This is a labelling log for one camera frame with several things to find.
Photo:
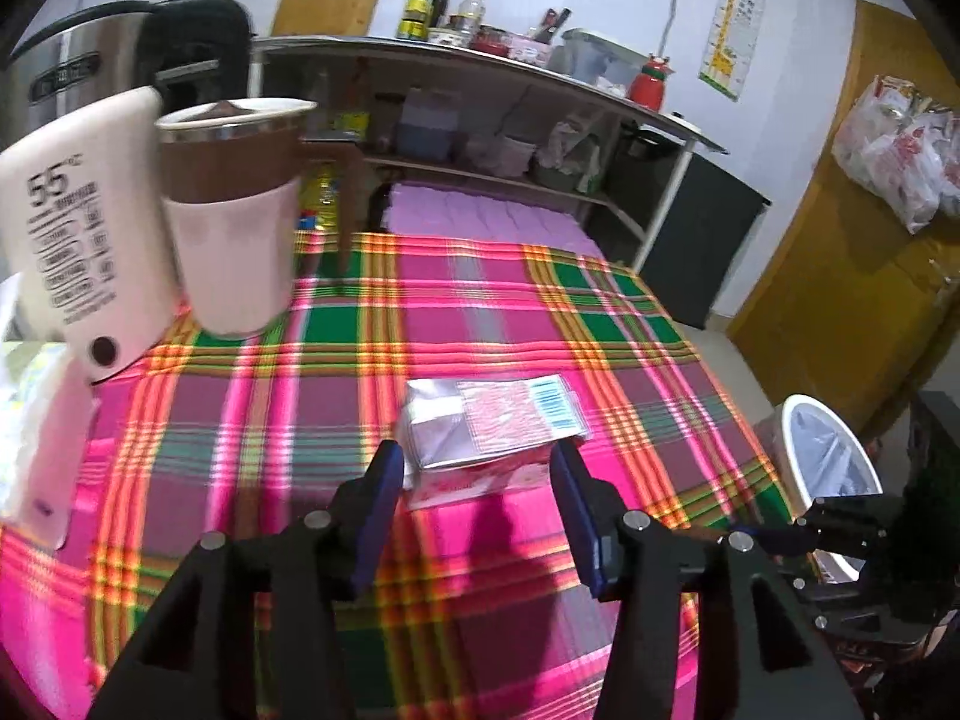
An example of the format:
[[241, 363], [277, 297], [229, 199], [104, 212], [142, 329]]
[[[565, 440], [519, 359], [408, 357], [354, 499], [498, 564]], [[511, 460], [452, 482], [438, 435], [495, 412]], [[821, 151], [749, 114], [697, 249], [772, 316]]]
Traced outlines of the pink milk carton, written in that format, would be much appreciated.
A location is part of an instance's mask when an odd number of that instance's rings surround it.
[[410, 380], [395, 425], [414, 511], [539, 488], [551, 447], [588, 437], [578, 395], [558, 374]]

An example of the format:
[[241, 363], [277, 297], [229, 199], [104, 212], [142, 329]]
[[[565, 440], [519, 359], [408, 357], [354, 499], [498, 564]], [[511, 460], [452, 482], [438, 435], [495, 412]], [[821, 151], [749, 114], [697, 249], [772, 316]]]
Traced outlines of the white trash bin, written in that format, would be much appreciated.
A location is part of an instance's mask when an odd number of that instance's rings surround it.
[[789, 554], [812, 553], [825, 582], [857, 582], [890, 518], [859, 439], [832, 408], [802, 394], [786, 398], [754, 431], [791, 512], [776, 543]]

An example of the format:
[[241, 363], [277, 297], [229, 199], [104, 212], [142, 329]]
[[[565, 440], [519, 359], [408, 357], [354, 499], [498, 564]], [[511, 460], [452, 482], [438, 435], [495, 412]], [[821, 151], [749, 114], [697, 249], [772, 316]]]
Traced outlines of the metal kitchen shelf unit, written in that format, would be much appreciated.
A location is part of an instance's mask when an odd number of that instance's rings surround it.
[[477, 50], [387, 37], [327, 34], [257, 37], [252, 41], [249, 91], [263, 96], [277, 91], [281, 83], [291, 83], [293, 75], [281, 70], [284, 65], [301, 67], [312, 82], [322, 70], [329, 71], [337, 62], [343, 64], [347, 60], [363, 60], [368, 64], [377, 94], [400, 94], [407, 98], [420, 89], [457, 114], [451, 146], [443, 158], [402, 153], [397, 135], [382, 140], [374, 135], [358, 137], [348, 130], [324, 130], [308, 138], [314, 145], [351, 143], [358, 146], [366, 161], [378, 166], [462, 176], [471, 181], [499, 182], [530, 192], [547, 193], [550, 188], [534, 182], [527, 172], [519, 177], [496, 176], [490, 166], [482, 167], [469, 160], [470, 140], [480, 138], [487, 154], [500, 149], [496, 142], [505, 135], [516, 135], [519, 140], [540, 148], [548, 143], [548, 135], [558, 122], [579, 114], [586, 121], [584, 132], [599, 138], [599, 164], [607, 166], [619, 139], [619, 128], [626, 122], [669, 138], [679, 147], [679, 153], [670, 169], [669, 181], [654, 203], [649, 223], [636, 223], [597, 188], [584, 192], [558, 188], [555, 192], [563, 199], [603, 206], [619, 218], [638, 239], [631, 261], [633, 271], [640, 271], [651, 254], [692, 162], [693, 151], [700, 146], [719, 154], [726, 151], [683, 117], [659, 114], [571, 76]]

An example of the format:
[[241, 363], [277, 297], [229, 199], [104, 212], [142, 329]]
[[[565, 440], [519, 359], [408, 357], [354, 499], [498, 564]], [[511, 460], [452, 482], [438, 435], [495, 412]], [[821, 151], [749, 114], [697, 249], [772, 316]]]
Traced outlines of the white bin liner bag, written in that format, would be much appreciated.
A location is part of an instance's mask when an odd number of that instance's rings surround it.
[[789, 426], [797, 468], [812, 499], [877, 493], [861, 445], [822, 408], [799, 405]]

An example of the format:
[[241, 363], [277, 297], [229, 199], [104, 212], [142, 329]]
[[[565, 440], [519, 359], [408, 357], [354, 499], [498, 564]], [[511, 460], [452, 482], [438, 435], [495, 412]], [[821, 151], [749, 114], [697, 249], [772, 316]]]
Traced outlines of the pink plaid tablecloth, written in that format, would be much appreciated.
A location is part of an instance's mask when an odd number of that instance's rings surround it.
[[[274, 533], [392, 434], [413, 379], [558, 374], [583, 458], [670, 527], [788, 520], [750, 422], [630, 270], [540, 245], [298, 239], [288, 316], [223, 341], [180, 316], [98, 390], [67, 543], [2, 536], [2, 644], [80, 718], [200, 535]], [[579, 583], [548, 488], [398, 509], [337, 613], [364, 718], [586, 718], [617, 612]]]

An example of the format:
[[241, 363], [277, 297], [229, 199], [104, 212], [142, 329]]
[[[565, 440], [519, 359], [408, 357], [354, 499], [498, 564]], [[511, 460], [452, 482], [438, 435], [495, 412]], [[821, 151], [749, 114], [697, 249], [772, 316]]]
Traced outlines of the wooden door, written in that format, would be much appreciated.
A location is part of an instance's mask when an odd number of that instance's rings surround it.
[[884, 434], [958, 333], [958, 226], [911, 234], [823, 151], [788, 231], [727, 335], [771, 403], [827, 403]]

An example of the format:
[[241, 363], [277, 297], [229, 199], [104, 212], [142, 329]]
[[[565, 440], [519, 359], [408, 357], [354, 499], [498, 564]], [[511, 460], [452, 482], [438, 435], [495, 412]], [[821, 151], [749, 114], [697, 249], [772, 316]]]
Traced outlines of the black cabinet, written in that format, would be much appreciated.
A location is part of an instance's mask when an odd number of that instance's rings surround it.
[[[640, 226], [651, 223], [680, 145], [633, 122], [620, 127], [602, 195]], [[693, 154], [641, 266], [641, 280], [683, 325], [703, 330], [727, 273], [770, 202], [701, 154]]]

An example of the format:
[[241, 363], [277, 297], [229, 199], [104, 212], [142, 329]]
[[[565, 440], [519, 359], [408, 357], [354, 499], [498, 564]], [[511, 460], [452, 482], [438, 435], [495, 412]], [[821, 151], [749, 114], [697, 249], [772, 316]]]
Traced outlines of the white tissue box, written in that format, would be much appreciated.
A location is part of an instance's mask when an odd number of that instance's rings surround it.
[[2, 522], [48, 550], [67, 541], [96, 411], [66, 344], [3, 338]]

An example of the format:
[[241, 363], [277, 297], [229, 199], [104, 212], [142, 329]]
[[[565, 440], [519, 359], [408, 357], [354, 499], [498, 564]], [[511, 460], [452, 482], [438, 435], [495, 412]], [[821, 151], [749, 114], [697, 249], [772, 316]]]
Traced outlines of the pink brown jug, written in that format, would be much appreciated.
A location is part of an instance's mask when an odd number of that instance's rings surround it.
[[221, 99], [155, 122], [179, 275], [213, 337], [252, 337], [290, 309], [302, 138], [318, 110], [311, 99]]

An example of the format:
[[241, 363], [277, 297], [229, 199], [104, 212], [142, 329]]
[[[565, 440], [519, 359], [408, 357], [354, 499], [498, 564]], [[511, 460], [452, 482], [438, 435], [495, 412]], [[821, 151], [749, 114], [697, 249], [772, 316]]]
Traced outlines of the white water warmer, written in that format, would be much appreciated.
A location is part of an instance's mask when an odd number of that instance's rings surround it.
[[137, 362], [174, 322], [181, 290], [160, 195], [155, 88], [114, 94], [2, 151], [2, 252], [20, 316], [62, 340], [89, 380]]

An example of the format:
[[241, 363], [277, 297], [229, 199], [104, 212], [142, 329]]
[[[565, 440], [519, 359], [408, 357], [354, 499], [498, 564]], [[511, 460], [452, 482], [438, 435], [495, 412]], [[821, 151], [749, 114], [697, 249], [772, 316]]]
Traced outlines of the plastic bags on door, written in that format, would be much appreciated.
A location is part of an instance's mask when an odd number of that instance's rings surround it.
[[958, 109], [913, 82], [875, 75], [839, 124], [832, 156], [910, 234], [937, 215], [958, 220]]

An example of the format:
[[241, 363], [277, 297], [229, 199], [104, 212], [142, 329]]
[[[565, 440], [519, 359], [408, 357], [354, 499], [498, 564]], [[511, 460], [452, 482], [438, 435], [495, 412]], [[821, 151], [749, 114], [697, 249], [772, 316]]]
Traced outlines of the red thermos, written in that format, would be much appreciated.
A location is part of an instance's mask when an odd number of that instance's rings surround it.
[[631, 82], [628, 99], [644, 109], [659, 112], [664, 104], [665, 80], [669, 75], [669, 59], [651, 55]]

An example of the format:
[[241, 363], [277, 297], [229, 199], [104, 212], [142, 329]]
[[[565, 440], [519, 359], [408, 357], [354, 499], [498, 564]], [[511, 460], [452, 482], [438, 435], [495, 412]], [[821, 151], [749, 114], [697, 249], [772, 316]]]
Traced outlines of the clear plastic container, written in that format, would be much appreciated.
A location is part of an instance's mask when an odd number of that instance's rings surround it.
[[565, 73], [578, 82], [625, 96], [649, 55], [589, 29], [563, 32]]

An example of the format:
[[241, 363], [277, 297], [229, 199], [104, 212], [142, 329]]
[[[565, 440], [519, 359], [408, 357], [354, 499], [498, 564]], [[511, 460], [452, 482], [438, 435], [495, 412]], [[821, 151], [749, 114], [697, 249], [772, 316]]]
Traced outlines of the green sauce bottle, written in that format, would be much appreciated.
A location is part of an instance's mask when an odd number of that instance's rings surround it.
[[430, 18], [431, 0], [407, 0], [395, 37], [400, 41], [425, 41]]

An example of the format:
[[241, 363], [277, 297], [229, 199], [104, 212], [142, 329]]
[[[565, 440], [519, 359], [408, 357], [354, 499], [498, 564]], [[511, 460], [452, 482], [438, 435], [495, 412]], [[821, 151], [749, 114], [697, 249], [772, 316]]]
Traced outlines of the dark sauce bottle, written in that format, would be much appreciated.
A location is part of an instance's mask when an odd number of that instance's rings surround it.
[[444, 18], [448, 15], [449, 0], [433, 0], [431, 2], [431, 15], [428, 25], [431, 29], [441, 28], [444, 25]]

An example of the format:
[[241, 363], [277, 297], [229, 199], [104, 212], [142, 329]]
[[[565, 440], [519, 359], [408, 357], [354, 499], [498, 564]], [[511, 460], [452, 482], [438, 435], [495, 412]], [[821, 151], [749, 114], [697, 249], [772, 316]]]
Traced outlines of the clear oil bottle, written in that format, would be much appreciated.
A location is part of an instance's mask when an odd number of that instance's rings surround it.
[[470, 44], [477, 37], [485, 16], [485, 0], [462, 0], [455, 14], [455, 29]]

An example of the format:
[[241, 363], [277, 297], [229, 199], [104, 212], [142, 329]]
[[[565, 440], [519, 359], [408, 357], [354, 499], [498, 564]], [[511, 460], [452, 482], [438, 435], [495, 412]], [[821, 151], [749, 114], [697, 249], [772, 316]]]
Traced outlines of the giraffe height chart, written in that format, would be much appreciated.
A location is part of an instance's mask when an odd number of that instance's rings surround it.
[[766, 0], [718, 0], [698, 78], [738, 101], [754, 60]]

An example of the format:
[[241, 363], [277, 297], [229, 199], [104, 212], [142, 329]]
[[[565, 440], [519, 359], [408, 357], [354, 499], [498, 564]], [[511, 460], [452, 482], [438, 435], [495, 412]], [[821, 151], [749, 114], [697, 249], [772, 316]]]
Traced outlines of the steel electric kettle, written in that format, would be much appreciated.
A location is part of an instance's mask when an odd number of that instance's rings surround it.
[[242, 98], [252, 26], [236, 0], [119, 0], [37, 31], [2, 62], [2, 145], [99, 99], [151, 86], [163, 109]]

